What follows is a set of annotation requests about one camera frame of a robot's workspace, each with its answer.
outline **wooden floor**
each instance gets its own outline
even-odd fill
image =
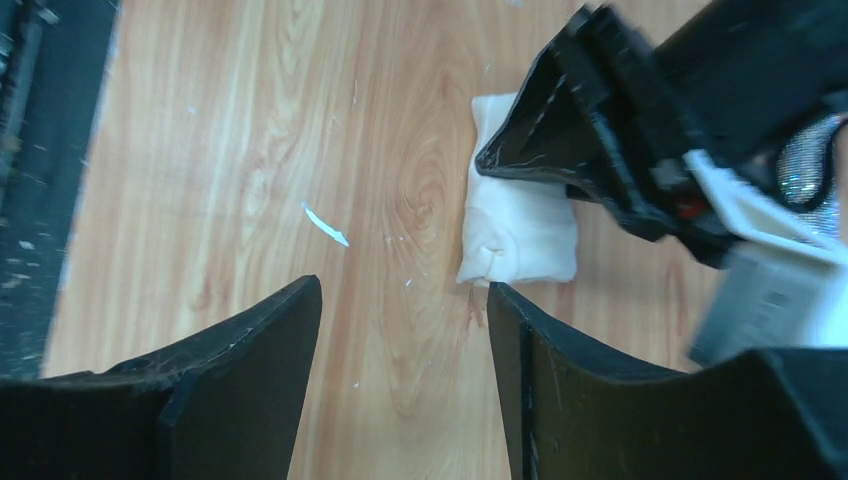
[[[485,292],[454,283],[470,103],[517,90],[580,3],[124,0],[46,373],[106,369],[315,273],[290,478],[505,479]],[[706,2],[615,3],[659,41]],[[577,280],[522,291],[686,368],[714,272],[577,213]]]

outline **white paper scrap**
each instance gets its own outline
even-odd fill
[[[310,220],[312,220],[312,223],[314,223],[315,226],[317,226],[318,228],[323,230],[324,233],[333,237],[333,240],[341,243],[345,247],[350,246],[350,243],[348,243],[344,234],[342,232],[336,230],[335,228],[327,225],[327,223],[324,222],[324,220],[321,220],[320,218],[318,218],[318,215],[315,215],[315,212],[313,212],[312,209],[309,208],[309,204],[306,203],[306,200],[300,202],[300,205],[303,206],[303,211],[306,212],[306,216],[309,217]]]

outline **red component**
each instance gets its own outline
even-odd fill
[[[677,214],[686,220],[692,220],[709,209],[709,204],[700,198],[683,198],[677,201]]]

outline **black mat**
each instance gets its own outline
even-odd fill
[[[0,210],[0,376],[40,372],[118,5],[48,4],[59,21],[43,29]]]

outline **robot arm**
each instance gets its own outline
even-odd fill
[[[835,135],[848,111],[848,3],[716,0],[653,48],[610,6],[584,7],[534,62],[481,174],[567,185],[649,241],[676,236],[720,267],[739,241],[684,157],[704,152],[786,210],[779,159],[798,132]]]

